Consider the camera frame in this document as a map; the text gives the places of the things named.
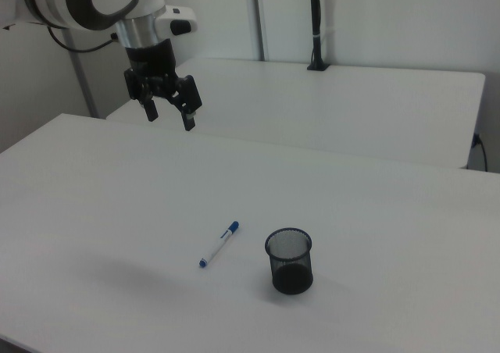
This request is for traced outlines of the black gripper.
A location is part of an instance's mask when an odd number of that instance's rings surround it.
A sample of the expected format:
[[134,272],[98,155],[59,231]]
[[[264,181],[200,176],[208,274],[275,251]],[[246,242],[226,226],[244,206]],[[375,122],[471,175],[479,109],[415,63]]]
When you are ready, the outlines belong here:
[[127,48],[127,57],[130,62],[130,68],[124,72],[127,90],[130,98],[140,103],[148,121],[153,122],[159,117],[153,96],[173,99],[184,129],[192,130],[202,100],[193,76],[178,77],[171,41],[149,48]]

